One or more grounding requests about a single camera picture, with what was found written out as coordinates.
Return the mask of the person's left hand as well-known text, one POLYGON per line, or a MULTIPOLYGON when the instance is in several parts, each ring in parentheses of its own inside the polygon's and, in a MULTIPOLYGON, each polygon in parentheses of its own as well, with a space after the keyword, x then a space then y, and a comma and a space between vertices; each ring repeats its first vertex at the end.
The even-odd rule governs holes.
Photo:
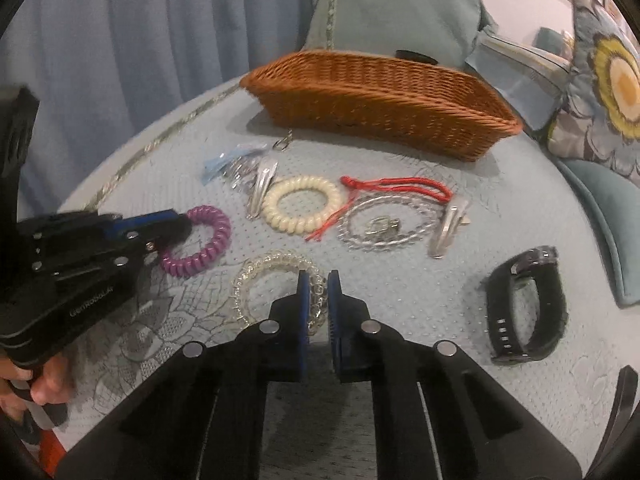
POLYGON ((34 379, 31 370, 19 368, 2 352, 1 409, 18 426, 23 425, 27 405, 11 389, 12 380, 27 382, 32 400, 38 405, 63 404, 68 402, 74 393, 70 360, 65 354, 58 353, 48 359, 42 372, 34 379))

